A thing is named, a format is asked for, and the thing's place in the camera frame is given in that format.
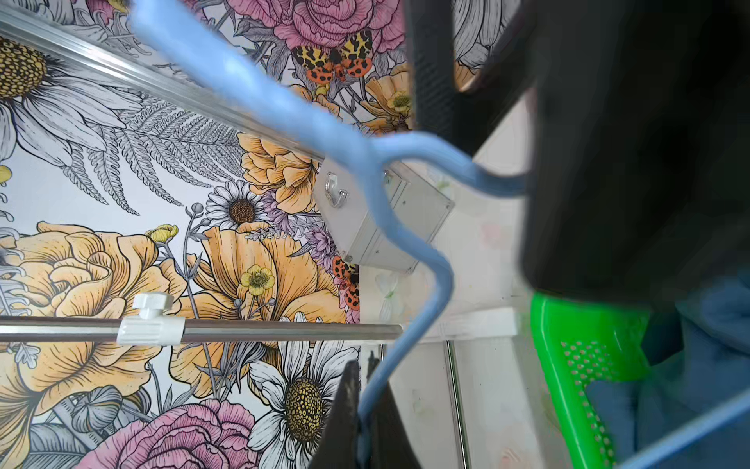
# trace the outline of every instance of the green plastic basket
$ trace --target green plastic basket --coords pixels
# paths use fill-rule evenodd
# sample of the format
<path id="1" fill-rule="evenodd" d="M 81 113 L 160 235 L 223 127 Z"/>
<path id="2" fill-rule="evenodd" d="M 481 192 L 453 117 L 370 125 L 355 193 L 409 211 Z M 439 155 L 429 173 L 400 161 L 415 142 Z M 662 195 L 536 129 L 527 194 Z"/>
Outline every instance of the green plastic basket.
<path id="1" fill-rule="evenodd" d="M 641 339 L 648 318 L 647 311 L 534 295 L 534 344 L 576 469 L 617 463 L 611 436 L 584 390 L 595 380 L 630 381 L 646 375 Z"/>

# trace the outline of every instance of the floral wallpaper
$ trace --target floral wallpaper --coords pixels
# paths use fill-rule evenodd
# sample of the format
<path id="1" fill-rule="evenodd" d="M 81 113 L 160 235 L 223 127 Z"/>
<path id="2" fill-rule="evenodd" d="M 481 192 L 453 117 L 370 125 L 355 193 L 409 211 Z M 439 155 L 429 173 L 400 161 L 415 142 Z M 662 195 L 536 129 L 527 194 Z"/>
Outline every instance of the floral wallpaper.
<path id="1" fill-rule="evenodd" d="M 402 0 L 183 1 L 312 105 L 365 134 L 413 128 Z M 130 0 L 0 3 L 189 80 L 132 34 Z M 459 85 L 516 7 L 454 0 Z M 189 318 L 359 322 L 316 161 L 0 42 L 0 314 L 118 318 L 163 292 Z M 0 344 L 0 468 L 306 467 L 358 357 L 340 341 Z"/>

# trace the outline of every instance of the hanger hook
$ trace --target hanger hook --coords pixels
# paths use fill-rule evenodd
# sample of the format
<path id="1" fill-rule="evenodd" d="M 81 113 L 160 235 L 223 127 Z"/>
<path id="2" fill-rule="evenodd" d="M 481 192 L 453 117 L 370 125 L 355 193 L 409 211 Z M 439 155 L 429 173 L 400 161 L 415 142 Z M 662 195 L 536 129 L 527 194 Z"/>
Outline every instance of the hanger hook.
<path id="1" fill-rule="evenodd" d="M 346 192 L 344 189 L 338 190 L 337 197 L 333 195 L 333 191 L 335 190 L 337 180 L 338 180 L 338 177 L 336 177 L 335 174 L 329 171 L 328 178 L 325 180 L 325 198 L 328 199 L 328 203 L 330 203 L 334 209 L 340 208 L 344 204 L 344 201 L 349 196 L 349 193 Z"/>

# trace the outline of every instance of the white cabinet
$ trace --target white cabinet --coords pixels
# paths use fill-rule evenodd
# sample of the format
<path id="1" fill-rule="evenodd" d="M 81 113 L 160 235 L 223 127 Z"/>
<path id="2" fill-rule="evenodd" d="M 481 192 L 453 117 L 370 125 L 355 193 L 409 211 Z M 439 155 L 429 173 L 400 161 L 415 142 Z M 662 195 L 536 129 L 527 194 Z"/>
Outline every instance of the white cabinet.
<path id="1" fill-rule="evenodd" d="M 383 172 L 383 186 L 396 216 L 430 242 L 453 202 L 403 163 Z M 353 176 L 331 160 L 322 163 L 313 191 L 336 246 L 348 263 L 411 273 L 417 261 L 375 226 Z"/>

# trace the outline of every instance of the metal rail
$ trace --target metal rail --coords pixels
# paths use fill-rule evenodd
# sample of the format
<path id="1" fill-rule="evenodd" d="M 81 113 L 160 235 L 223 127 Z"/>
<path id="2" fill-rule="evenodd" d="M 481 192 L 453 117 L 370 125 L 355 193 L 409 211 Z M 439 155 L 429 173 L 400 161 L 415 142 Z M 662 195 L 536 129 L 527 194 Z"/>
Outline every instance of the metal rail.
<path id="1" fill-rule="evenodd" d="M 113 342 L 119 319 L 93 317 L 0 317 L 0 342 Z M 283 323 L 185 320 L 182 343 L 222 341 L 392 341 L 397 324 Z"/>
<path id="2" fill-rule="evenodd" d="M 464 421 L 464 402 L 461 399 L 461 382 L 458 379 L 458 362 L 453 341 L 445 341 L 445 363 L 448 366 L 448 393 L 451 396 L 453 426 L 456 431 L 456 447 L 460 469 L 471 469 L 469 435 Z"/>
<path id="3" fill-rule="evenodd" d="M 238 131 L 266 138 L 284 148 L 318 161 L 323 155 L 305 148 L 266 127 L 244 111 L 231 107 L 208 89 L 169 78 L 114 50 L 65 31 L 22 8 L 5 3 L 0 8 L 0 36 L 34 47 L 74 65 L 97 71 L 141 92 L 169 101 L 176 106 L 229 125 Z"/>

